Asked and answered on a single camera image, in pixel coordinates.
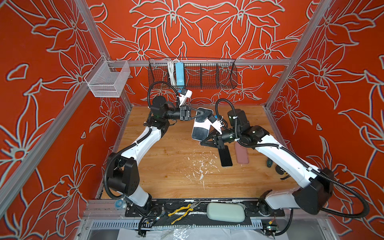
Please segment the black phone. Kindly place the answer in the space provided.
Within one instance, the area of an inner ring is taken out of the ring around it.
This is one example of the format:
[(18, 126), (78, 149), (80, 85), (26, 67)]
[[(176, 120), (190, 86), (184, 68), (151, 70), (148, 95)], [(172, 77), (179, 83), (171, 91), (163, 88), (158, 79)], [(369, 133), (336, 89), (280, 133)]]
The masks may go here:
[(218, 149), (218, 151), (219, 151), (221, 166), (222, 167), (232, 167), (233, 162), (232, 162), (232, 158), (231, 158), (231, 154), (230, 154), (228, 146), (224, 146), (223, 149)]
[(214, 115), (213, 110), (211, 110), (211, 109), (206, 109), (206, 110), (207, 110), (206, 113), (203, 114), (203, 116), (204, 116), (204, 121), (195, 121), (196, 123), (204, 123), (206, 120), (208, 120), (208, 118), (209, 118), (211, 115)]

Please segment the clear phone case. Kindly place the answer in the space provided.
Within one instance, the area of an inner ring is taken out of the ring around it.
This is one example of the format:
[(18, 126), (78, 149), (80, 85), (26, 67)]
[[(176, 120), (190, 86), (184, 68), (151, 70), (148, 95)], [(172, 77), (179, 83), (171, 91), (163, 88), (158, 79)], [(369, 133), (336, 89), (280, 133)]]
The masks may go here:
[(196, 141), (203, 141), (209, 135), (211, 122), (208, 119), (195, 120), (192, 130), (192, 139)]

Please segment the pink phone case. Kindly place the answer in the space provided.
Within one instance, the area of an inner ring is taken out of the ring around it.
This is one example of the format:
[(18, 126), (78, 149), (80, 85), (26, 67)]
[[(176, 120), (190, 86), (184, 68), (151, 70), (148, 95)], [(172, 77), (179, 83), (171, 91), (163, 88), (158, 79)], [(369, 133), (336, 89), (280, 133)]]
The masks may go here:
[(241, 146), (239, 142), (235, 142), (235, 152), (238, 164), (245, 165), (250, 162), (248, 149), (246, 147)]

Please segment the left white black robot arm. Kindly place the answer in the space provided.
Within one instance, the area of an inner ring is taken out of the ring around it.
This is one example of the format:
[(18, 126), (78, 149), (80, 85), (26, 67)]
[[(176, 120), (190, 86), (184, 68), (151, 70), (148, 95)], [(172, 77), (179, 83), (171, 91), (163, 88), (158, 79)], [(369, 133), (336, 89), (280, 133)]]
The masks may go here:
[[(156, 85), (166, 85), (174, 91), (176, 104), (169, 102), (162, 95), (150, 99), (152, 88)], [(151, 147), (167, 132), (172, 121), (190, 121), (203, 114), (202, 111), (185, 105), (192, 96), (192, 91), (185, 88), (177, 90), (167, 82), (155, 82), (147, 92), (149, 116), (144, 123), (143, 133), (128, 147), (108, 157), (103, 177), (104, 189), (114, 200), (128, 199), (128, 203), (148, 211), (151, 207), (149, 193), (140, 186), (139, 164)]]

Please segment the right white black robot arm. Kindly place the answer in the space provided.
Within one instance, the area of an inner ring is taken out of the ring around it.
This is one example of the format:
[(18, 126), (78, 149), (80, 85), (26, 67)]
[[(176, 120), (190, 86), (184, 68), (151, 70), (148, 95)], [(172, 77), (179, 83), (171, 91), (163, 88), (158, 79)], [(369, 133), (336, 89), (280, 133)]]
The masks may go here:
[[(331, 215), (358, 219), (364, 218), (370, 212), (368, 202), (350, 187), (337, 182), (334, 173), (328, 169), (312, 165), (278, 142), (261, 126), (251, 126), (246, 114), (236, 109), (232, 103), (226, 122), (218, 110), (200, 108), (197, 110), (197, 120), (194, 128), (202, 128), (203, 134), (197, 138), (202, 146), (219, 150), (222, 155), (228, 155), (226, 143), (237, 142), (245, 148), (250, 148), (265, 155), (288, 173), (298, 184), (297, 189), (286, 191), (267, 191), (260, 196), (259, 211), (269, 215), (276, 209), (302, 209), (306, 213), (316, 215), (320, 211)], [(345, 214), (325, 208), (331, 198), (334, 186), (338, 186), (355, 196), (363, 205), (359, 213)]]

